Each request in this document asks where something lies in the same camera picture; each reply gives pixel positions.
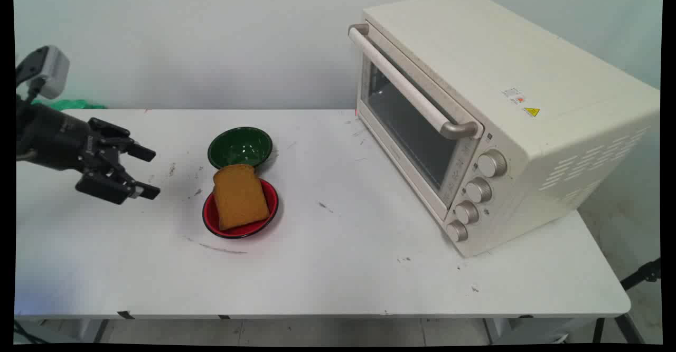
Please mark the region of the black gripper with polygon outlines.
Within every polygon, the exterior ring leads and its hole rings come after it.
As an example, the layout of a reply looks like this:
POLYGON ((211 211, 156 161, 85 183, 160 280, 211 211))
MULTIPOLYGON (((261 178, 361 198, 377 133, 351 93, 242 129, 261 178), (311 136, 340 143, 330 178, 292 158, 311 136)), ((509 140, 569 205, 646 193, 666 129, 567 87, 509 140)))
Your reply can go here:
POLYGON ((84 122, 43 104, 19 101, 15 108, 17 161, 76 170, 81 173, 77 191, 118 205, 128 198, 154 200, 161 193, 159 187, 116 170, 120 153, 145 162, 156 156, 131 138, 129 130, 97 117, 84 122))

